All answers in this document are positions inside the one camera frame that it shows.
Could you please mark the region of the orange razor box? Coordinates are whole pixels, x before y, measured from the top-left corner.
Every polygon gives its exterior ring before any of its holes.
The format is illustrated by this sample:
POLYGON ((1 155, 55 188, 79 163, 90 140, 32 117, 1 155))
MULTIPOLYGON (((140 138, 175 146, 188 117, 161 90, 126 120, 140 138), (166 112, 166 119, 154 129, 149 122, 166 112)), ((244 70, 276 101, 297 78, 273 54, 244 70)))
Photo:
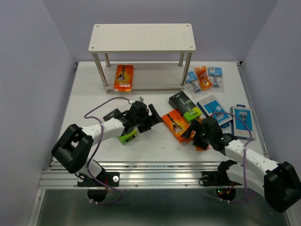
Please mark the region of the orange razor box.
POLYGON ((189 138, 182 137, 182 134, 188 129, 189 124, 176 110, 163 115, 162 120, 181 145, 186 145, 193 139, 195 135, 194 131, 189 138))
POLYGON ((132 90, 134 75, 133 65, 118 65, 114 80, 114 91, 129 92, 132 90))

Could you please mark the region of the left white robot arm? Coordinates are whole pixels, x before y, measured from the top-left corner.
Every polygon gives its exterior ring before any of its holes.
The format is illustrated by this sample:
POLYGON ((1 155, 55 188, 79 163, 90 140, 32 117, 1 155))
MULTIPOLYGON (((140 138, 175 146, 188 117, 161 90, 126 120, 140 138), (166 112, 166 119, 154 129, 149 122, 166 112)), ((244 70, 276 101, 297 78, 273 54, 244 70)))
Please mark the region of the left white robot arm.
POLYGON ((99 146, 102 141, 130 134, 138 129, 140 133, 150 130, 162 123, 152 104, 146 105, 142 100, 129 101, 130 108, 124 112, 114 109, 104 116, 104 122, 80 127, 72 124, 58 139, 51 154, 71 174, 83 176, 93 185, 107 188, 117 187, 117 176, 109 176, 105 169, 93 159, 92 146, 99 146))

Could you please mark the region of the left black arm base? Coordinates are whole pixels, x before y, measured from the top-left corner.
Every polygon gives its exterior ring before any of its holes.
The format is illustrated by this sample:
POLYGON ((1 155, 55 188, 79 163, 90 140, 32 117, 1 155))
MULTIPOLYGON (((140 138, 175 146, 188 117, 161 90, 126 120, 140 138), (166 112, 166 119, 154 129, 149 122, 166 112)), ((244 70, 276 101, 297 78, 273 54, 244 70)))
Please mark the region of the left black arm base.
MULTIPOLYGON (((107 171, 104 167, 102 167, 97 161, 92 160, 89 165, 89 170, 92 175, 103 184, 112 187, 119 186, 120 173, 117 171, 107 171)), ((78 178, 77 186, 78 187, 97 187, 102 186, 97 181, 95 181, 89 172, 87 171, 87 165, 85 164, 79 172, 75 173, 75 176, 78 178)))

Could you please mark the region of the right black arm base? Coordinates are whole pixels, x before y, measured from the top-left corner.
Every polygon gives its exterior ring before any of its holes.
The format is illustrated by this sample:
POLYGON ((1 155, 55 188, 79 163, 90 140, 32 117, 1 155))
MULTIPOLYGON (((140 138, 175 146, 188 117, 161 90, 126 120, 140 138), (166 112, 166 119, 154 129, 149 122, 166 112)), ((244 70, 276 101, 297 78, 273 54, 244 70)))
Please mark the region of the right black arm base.
POLYGON ((228 186, 234 184, 241 185, 237 182, 233 182, 229 180, 227 175, 227 170, 232 165, 236 165, 237 162, 233 160, 222 161, 219 166, 217 167, 216 171, 202 171, 201 178, 199 179, 199 184, 201 186, 228 186))

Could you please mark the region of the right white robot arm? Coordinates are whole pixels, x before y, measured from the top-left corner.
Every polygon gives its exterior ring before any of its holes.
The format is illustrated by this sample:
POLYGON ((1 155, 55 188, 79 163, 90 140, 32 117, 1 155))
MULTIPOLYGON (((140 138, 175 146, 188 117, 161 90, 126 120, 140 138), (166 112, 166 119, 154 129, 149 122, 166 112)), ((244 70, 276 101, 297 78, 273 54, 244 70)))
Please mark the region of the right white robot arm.
POLYGON ((301 199, 301 181, 288 162, 279 163, 258 154, 236 136, 223 133, 217 120, 208 117, 193 121, 182 137, 193 136, 193 145, 214 150, 228 157, 216 171, 202 172, 203 186, 241 184, 265 198, 275 211, 283 213, 301 199))

